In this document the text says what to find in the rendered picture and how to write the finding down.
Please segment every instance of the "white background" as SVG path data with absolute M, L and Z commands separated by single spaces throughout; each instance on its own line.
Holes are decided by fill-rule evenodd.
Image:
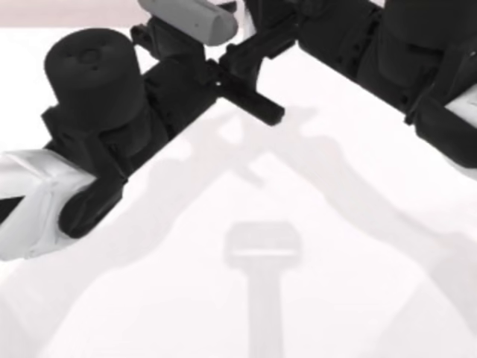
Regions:
M 0 151 L 48 141 L 42 61 L 71 31 L 0 31 Z M 282 125 L 219 101 L 93 234 L 0 263 L 0 357 L 477 357 L 477 183 L 298 48 L 259 90 Z M 278 292 L 257 252 L 234 266 L 263 231 L 295 247 Z

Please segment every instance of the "black cylinder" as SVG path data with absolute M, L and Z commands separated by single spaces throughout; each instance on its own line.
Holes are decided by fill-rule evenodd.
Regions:
M 119 128 L 146 105 L 133 44 L 117 31 L 91 28 L 64 37 L 48 53 L 45 72 L 70 128 Z
M 404 43 L 445 50 L 477 35 L 477 0 L 387 0 L 383 22 Z

